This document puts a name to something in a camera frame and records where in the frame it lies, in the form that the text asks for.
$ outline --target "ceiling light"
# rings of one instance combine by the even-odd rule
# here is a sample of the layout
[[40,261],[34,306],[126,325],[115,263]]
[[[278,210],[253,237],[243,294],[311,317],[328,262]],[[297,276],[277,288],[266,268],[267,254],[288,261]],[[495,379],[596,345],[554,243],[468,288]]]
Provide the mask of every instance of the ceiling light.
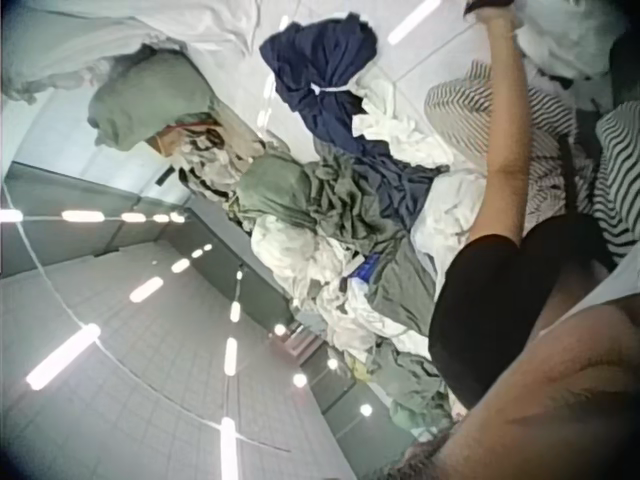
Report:
[[365,403],[360,407],[360,413],[365,417],[370,417],[373,413],[373,408],[371,408],[371,405],[369,405],[368,403]]
[[189,259],[183,258],[182,260],[178,260],[176,263],[171,265],[171,271],[173,273],[180,273],[186,270],[187,268],[189,268],[189,265],[191,265],[191,262],[189,261]]
[[0,210],[0,223],[16,223],[21,222],[24,215],[20,210]]
[[293,376],[293,384],[298,388],[304,387],[307,384],[307,376],[304,373],[296,373]]
[[389,34],[387,41],[391,45],[399,43],[400,40],[406,37],[409,32],[420,24],[420,22],[433,13],[433,11],[440,6],[441,1],[442,0],[425,0],[422,2],[413,12],[407,15],[407,17],[400,22],[400,25],[393,29]]
[[238,358],[238,342],[235,338],[227,339],[227,348],[224,352],[224,373],[229,377],[236,374],[236,361]]
[[278,335],[279,337],[281,337],[282,335],[284,335],[285,333],[287,333],[287,327],[285,327],[284,325],[282,325],[281,323],[279,323],[278,325],[276,325],[273,328],[273,333],[275,333],[276,335]]
[[281,19],[280,19],[280,26],[278,27],[278,29],[280,31],[284,30],[285,28],[287,28],[287,25],[289,25],[289,17],[287,17],[286,15],[284,15]]
[[67,222],[104,222],[104,214],[92,210],[66,210],[62,212],[62,218]]
[[238,451],[236,424],[224,417],[220,424],[221,480],[238,480]]
[[99,336],[97,325],[92,323],[83,327],[33,369],[27,376],[27,383],[33,390],[43,389]]
[[242,307],[240,306],[240,302],[233,302],[231,304],[231,313],[229,314],[229,318],[233,323],[237,323],[240,320],[241,311]]
[[169,217],[175,223],[184,223],[184,216],[180,215],[179,213],[171,212],[169,214]]
[[153,277],[131,292],[129,300],[133,303],[140,303],[153,292],[158,290],[162,285],[164,285],[164,281],[160,277]]
[[133,212],[123,213],[122,215],[120,215],[120,218],[122,218],[122,220],[127,223],[143,223],[147,221],[147,217],[145,217],[143,214]]

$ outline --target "crumpled clothes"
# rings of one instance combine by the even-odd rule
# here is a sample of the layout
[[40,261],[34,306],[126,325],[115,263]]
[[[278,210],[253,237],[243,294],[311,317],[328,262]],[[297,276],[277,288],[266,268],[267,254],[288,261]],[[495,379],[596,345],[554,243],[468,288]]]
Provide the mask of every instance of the crumpled clothes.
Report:
[[627,21],[606,0],[516,0],[525,55],[545,73],[582,79],[609,71],[609,52]]
[[299,304],[309,297],[312,282],[325,285],[341,278],[350,259],[337,241],[292,227],[272,215],[256,221],[251,248]]
[[420,264],[408,235],[394,239],[382,253],[367,300],[381,315],[422,335],[429,334],[435,282]]
[[435,264],[435,298],[444,286],[445,274],[467,243],[478,215],[486,177],[474,170],[457,170],[439,176],[431,187],[424,209],[411,230],[411,243],[420,262]]
[[420,214],[433,179],[449,168],[413,167],[388,155],[354,156],[318,139],[314,139],[314,148],[325,164],[341,168],[350,165],[354,175],[375,191],[380,215],[400,224],[405,231],[411,230]]
[[329,325],[327,341],[342,351],[365,352],[376,343],[376,336],[364,328],[345,308],[345,293],[340,280],[325,286],[316,297],[318,312]]
[[425,135],[415,120],[395,114],[395,89],[383,78],[357,85],[352,91],[363,97],[364,113],[353,117],[353,136],[364,135],[369,140],[381,140],[389,144],[391,156],[413,166],[438,168],[466,166],[438,135]]
[[[529,87],[531,105],[531,167],[527,201],[527,227],[564,212],[565,189],[558,139],[572,139],[577,125],[574,112],[562,100]],[[464,78],[429,90],[425,115],[432,127],[475,167],[486,173],[491,120],[491,67],[474,61]],[[578,210],[590,213],[593,161],[571,145],[578,192]]]
[[346,308],[363,327],[376,335],[389,338],[400,352],[431,359],[429,339],[375,312],[367,301],[369,286],[358,278],[349,279]]
[[358,15],[307,26],[293,22],[269,37],[260,53],[275,74],[276,92],[315,137],[352,154],[389,153],[384,142],[353,136],[362,99],[341,88],[377,54],[376,35]]
[[446,385],[426,358],[400,353],[390,340],[383,339],[376,343],[366,365],[371,381],[404,407],[414,412],[446,408]]

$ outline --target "white cloth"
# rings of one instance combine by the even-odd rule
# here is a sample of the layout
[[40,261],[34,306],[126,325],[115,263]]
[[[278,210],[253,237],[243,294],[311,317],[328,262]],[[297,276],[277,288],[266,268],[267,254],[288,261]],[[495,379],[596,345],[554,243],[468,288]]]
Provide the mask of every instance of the white cloth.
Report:
[[340,279],[325,286],[316,298],[318,312],[325,319],[327,341],[338,350],[366,352],[376,342],[376,336],[364,328],[345,309],[347,296],[340,292]]
[[451,166],[459,160],[437,135],[425,135],[414,120],[395,115],[394,86],[388,80],[361,81],[351,91],[363,98],[362,108],[366,112],[353,117],[354,137],[364,135],[368,140],[384,140],[393,158],[411,165],[435,168]]
[[250,53],[258,0],[26,0],[32,8],[88,18],[137,18],[165,35],[207,50]]
[[336,240],[292,227],[273,215],[256,221],[251,248],[298,305],[304,303],[313,280],[324,285],[340,279],[350,257]]
[[349,279],[346,309],[357,323],[376,335],[390,338],[398,351],[430,360],[429,339],[374,311],[367,302],[368,290],[369,286],[359,278]]
[[609,51],[627,23],[606,0],[516,0],[524,53],[550,75],[584,78],[609,70]]
[[438,176],[412,230],[411,243],[421,263],[430,255],[435,264],[436,298],[445,273],[467,242],[478,215],[486,178],[474,170],[457,170]]

